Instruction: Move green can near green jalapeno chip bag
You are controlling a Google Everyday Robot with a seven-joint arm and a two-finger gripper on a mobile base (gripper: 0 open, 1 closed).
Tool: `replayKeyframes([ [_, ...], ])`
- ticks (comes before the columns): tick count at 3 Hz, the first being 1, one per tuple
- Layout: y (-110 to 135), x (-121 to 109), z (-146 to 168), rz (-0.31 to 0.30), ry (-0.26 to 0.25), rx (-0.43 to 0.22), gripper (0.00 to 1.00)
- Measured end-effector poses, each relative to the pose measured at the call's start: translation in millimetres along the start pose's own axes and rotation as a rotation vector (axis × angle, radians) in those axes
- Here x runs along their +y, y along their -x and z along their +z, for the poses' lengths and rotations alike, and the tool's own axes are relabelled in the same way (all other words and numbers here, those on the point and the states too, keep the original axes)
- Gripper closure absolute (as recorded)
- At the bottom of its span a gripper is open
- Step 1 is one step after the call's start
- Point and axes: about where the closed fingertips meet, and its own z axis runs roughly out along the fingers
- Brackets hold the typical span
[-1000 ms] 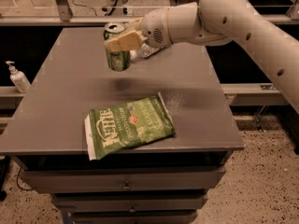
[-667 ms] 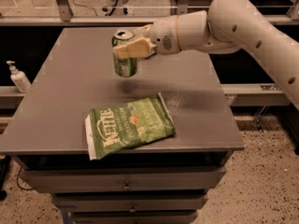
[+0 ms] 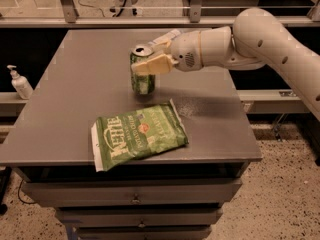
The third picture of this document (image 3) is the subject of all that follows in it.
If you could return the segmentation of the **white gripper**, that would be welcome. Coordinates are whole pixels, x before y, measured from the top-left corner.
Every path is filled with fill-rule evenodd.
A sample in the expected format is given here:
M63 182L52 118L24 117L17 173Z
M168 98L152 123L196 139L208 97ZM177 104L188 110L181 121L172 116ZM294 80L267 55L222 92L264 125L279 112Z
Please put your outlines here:
M133 63L131 69L138 75L166 74L174 67L183 72L198 71L202 68L199 40L200 32L192 31L182 33L172 42L156 43L153 51L163 53Z

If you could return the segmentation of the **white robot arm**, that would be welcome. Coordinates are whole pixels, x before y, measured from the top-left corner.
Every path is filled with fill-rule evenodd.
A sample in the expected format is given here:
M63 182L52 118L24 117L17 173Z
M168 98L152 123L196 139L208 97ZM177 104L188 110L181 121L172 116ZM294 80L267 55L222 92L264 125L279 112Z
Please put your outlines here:
M230 70L271 67L311 113L320 119L320 56L301 44L269 12L250 8L231 27L162 36L152 54L131 66L139 75L199 71L218 66Z

